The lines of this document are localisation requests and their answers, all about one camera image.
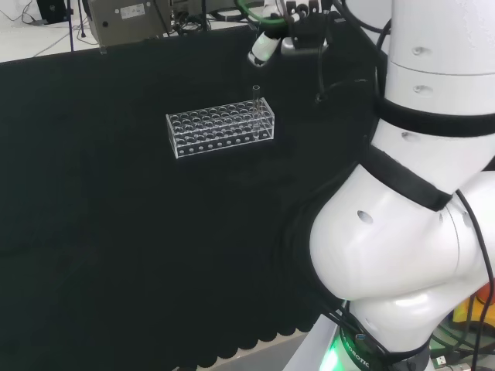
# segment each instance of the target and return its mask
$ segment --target black strap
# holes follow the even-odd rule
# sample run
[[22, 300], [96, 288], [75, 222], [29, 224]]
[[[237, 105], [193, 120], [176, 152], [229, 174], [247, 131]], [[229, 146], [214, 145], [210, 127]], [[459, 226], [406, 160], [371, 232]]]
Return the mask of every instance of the black strap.
[[388, 188], [432, 211], [443, 209], [452, 198], [373, 145], [367, 147], [360, 164]]
[[473, 138], [495, 134], [495, 114], [453, 116], [412, 110], [392, 103], [378, 94], [375, 111], [387, 123], [419, 134], [450, 138]]

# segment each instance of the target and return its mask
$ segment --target white cable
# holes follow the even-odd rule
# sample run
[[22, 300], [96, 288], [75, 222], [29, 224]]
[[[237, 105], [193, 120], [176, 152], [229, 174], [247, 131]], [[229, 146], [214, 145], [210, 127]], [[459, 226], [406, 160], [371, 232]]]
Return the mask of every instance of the white cable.
[[35, 56], [38, 56], [39, 54], [43, 53], [43, 52], [46, 52], [48, 49], [50, 48], [53, 48], [56, 44], [58, 44], [59, 42], [61, 42], [63, 39], [65, 39], [66, 37], [68, 37], [68, 35], [70, 34], [70, 32], [68, 32], [65, 36], [62, 36], [60, 39], [58, 39], [56, 42], [54, 42], [52, 45], [48, 46], [47, 48], [43, 49], [41, 52], [38, 52], [36, 53], [34, 56], [32, 56], [33, 58]]
[[[79, 30], [79, 29], [80, 29], [80, 26], [81, 26], [81, 25], [74, 26], [72, 29], [73, 29], [73, 30], [75, 30], [75, 31], [77, 31], [77, 30]], [[47, 27], [47, 28], [48, 28], [48, 29], [61, 29], [62, 27]], [[34, 56], [32, 56], [32, 57], [34, 58], [35, 56], [38, 56], [39, 54], [41, 54], [41, 53], [43, 53], [43, 52], [46, 52], [48, 49], [53, 48], [56, 44], [58, 44], [58, 43], [59, 43], [59, 42], [61, 42], [63, 39], [65, 39], [66, 37], [68, 37], [68, 35], [69, 35], [69, 34], [70, 34], [70, 32], [68, 32], [65, 36], [62, 36], [60, 39], [58, 39], [58, 40], [57, 40], [56, 42], [54, 42], [52, 45], [50, 45], [50, 46], [48, 46], [47, 48], [43, 49], [41, 52], [36, 53], [36, 54], [35, 54]]]

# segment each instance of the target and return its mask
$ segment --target lab equipment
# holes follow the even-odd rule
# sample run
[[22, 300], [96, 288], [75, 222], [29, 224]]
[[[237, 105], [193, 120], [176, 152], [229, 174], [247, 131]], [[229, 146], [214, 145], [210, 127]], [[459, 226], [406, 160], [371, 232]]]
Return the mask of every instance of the lab equipment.
[[273, 139], [275, 115], [264, 98], [167, 114], [176, 158]]

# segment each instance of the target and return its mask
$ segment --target green light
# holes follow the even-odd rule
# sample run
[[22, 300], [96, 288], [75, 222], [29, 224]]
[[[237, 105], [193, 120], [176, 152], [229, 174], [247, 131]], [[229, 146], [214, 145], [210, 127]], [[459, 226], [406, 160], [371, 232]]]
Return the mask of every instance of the green light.
[[330, 347], [323, 357], [322, 364], [319, 365], [319, 371], [333, 371], [339, 364], [339, 357], [336, 350]]

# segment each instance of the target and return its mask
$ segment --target gray instrument box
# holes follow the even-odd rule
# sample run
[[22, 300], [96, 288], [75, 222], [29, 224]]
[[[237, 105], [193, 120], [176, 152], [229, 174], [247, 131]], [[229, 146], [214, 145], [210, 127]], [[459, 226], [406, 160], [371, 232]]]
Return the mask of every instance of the gray instrument box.
[[[263, 6], [263, 1], [260, 0], [246, 0], [247, 5], [254, 2], [260, 2]], [[190, 15], [201, 14], [201, 0], [174, 0], [173, 10], [175, 13], [188, 12]], [[207, 0], [207, 13], [218, 9], [234, 8], [234, 0]]]
[[[156, 0], [156, 4], [170, 32], [169, 0]], [[166, 34], [153, 0], [87, 0], [87, 7], [91, 33], [100, 46], [135, 43]]]

